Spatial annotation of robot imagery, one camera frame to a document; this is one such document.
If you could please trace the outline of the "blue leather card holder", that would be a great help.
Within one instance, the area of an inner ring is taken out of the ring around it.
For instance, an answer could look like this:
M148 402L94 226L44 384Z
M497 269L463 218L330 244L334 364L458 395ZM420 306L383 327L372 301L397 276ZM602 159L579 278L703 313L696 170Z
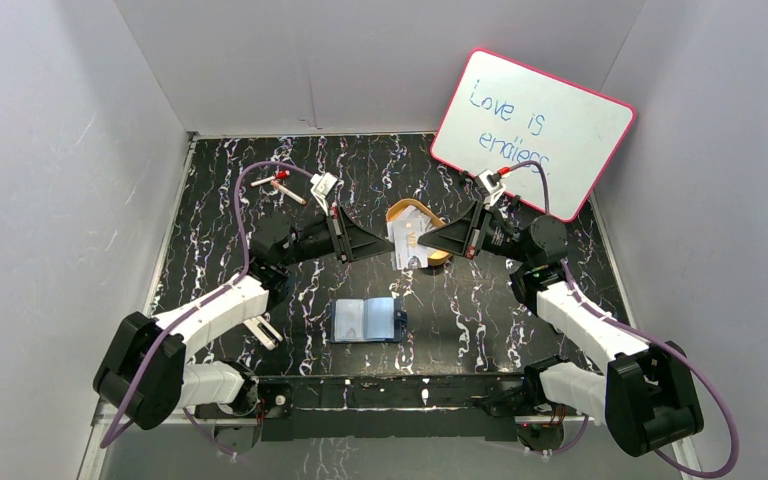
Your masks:
M376 297L362 300L365 302L365 339L360 342L351 343L401 342L408 323L408 315L402 308L401 301L392 297ZM330 340L333 343L339 343L333 340L334 303L331 307Z

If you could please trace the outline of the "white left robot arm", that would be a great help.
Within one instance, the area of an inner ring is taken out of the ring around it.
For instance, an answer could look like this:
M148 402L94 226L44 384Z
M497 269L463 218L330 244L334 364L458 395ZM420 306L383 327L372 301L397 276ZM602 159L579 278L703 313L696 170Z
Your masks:
M109 439L132 424L153 429L175 410L199 405L223 405L235 416L250 414L259 400L253 374L222 361L192 364L190 358L240 325L266 349L275 349L283 337L267 315L292 290L289 266L328 255L349 263L394 249L391 241L357 225L334 205L271 244L252 240L248 266L213 291L155 317L128 315L93 380L99 396L117 408Z

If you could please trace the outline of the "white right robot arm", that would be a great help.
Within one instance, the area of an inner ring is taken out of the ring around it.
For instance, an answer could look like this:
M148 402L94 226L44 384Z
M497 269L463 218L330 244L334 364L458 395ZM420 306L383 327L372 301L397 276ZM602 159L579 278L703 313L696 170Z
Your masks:
M692 374L677 358L680 349L645 342L610 324L608 312L576 291L564 269L566 228L557 218L540 215L515 228L476 202L418 242L464 258L489 252L519 262L510 275L516 300L593 362L592 371L558 356L527 367L523 399L531 411L573 407L605 424L632 457L703 430Z

